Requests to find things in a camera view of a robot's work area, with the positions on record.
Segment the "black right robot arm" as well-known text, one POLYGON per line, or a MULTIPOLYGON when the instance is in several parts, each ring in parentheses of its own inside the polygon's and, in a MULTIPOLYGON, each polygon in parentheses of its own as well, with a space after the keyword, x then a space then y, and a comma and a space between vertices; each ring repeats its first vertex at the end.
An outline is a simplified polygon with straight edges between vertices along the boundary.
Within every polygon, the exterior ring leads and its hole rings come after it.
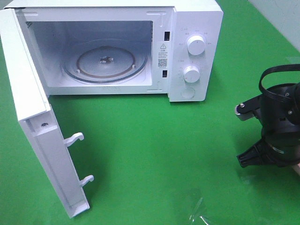
POLYGON ((261 94, 234 109, 236 116, 245 121, 257 118, 261 125, 261 139, 237 156, 240 166, 296 165, 300 162, 300 86, 279 84, 268 89, 287 97, 285 102, 261 94))

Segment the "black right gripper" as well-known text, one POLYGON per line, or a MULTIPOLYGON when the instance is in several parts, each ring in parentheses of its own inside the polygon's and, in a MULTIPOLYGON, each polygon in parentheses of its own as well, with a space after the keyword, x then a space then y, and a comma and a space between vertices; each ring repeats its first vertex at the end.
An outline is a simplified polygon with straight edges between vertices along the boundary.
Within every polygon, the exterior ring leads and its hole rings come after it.
POLYGON ((260 109, 257 119, 262 125, 262 138, 237 156, 240 166, 299 164, 300 112, 260 109))

